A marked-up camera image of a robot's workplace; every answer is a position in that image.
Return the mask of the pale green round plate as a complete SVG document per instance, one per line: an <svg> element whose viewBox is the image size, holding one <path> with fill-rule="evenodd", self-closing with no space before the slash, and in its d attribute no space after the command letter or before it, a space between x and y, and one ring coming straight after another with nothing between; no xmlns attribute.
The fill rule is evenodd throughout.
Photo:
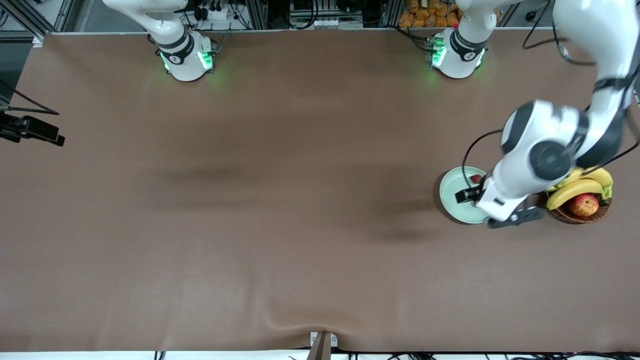
<svg viewBox="0 0 640 360"><path fill-rule="evenodd" d="M461 166L450 169L439 183L439 200L446 212L452 218L465 224L482 224L489 215L477 208L473 201L459 203L456 198L458 192L464 191L477 184L471 180L473 176L485 176L486 173L476 167Z"/></svg>

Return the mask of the aluminium frame post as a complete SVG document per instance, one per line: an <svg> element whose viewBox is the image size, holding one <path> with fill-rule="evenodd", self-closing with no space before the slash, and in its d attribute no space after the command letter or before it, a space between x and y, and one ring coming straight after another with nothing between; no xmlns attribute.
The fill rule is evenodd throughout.
<svg viewBox="0 0 640 360"><path fill-rule="evenodd" d="M252 30L267 30L268 28L268 1L269 0L244 0L249 14Z"/></svg>

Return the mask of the white power strip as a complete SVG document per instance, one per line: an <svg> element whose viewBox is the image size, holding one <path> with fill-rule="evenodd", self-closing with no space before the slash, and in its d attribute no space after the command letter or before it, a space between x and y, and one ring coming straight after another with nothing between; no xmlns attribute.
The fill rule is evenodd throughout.
<svg viewBox="0 0 640 360"><path fill-rule="evenodd" d="M223 21L229 16L228 0L192 0L197 21Z"/></svg>

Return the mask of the large table cover mat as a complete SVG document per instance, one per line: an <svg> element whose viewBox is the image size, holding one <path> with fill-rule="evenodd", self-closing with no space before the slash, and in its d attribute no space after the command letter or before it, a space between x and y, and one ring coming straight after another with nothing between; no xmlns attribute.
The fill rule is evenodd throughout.
<svg viewBox="0 0 640 360"><path fill-rule="evenodd" d="M610 214L491 230L439 182L595 71L498 30L463 80L395 30L231 34L179 82L137 35L48 35L17 88L64 146L0 140L0 352L640 351L640 148Z"/></svg>

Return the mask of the white terminal block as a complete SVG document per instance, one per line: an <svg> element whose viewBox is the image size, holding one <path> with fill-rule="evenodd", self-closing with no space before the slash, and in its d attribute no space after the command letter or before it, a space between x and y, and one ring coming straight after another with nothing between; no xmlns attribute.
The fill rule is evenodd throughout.
<svg viewBox="0 0 640 360"><path fill-rule="evenodd" d="M307 30L349 30L365 27L361 16L318 16L314 20L310 15L290 15L288 22L295 28L307 27Z"/></svg>

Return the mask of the red yellow apple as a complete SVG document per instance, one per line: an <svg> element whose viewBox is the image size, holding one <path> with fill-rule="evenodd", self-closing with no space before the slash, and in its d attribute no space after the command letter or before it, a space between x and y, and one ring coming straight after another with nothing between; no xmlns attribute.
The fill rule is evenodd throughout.
<svg viewBox="0 0 640 360"><path fill-rule="evenodd" d="M567 210L570 214L580 218L596 214L600 207L599 199L592 193L578 194L567 203Z"/></svg>

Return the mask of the yellow banana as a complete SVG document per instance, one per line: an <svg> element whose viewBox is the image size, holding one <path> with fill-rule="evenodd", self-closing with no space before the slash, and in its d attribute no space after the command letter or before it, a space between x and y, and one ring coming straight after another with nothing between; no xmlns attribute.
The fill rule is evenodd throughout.
<svg viewBox="0 0 640 360"><path fill-rule="evenodd" d="M552 211L576 196L582 194L599 194L602 191L603 186L596 180L581 178L552 192L546 201L546 209Z"/></svg>
<svg viewBox="0 0 640 360"><path fill-rule="evenodd" d="M598 168L592 171L592 168L583 168L575 166L569 174L563 180L558 182L554 189L560 189L567 186L570 183L577 182L578 180L594 180L599 183L603 188L610 187L613 184L613 178L608 171L604 168Z"/></svg>

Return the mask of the brown wicker basket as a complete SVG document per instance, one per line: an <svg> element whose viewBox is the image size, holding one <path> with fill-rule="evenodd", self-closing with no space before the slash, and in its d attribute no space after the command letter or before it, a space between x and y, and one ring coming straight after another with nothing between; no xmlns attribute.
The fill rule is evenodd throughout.
<svg viewBox="0 0 640 360"><path fill-rule="evenodd" d="M577 216L569 212L567 208L563 205L554 210L547 210L546 213L549 217L560 221L561 223L578 225L578 224L593 224L602 221L608 216L611 210L612 198L601 201L599 203L599 209L592 215L589 216Z"/></svg>

